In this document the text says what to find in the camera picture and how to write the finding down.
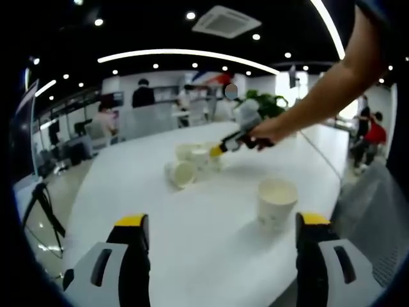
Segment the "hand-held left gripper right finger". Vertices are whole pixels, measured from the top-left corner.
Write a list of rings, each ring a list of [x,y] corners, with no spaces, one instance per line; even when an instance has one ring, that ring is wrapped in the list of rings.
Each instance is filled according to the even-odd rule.
[[[366,256],[319,214],[295,221],[297,306],[371,306],[383,287]]]

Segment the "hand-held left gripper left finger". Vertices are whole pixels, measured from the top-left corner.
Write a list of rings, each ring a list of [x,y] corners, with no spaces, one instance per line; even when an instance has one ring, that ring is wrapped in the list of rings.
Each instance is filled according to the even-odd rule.
[[[65,297],[72,306],[150,306],[149,251],[148,215],[121,218],[65,272]]]

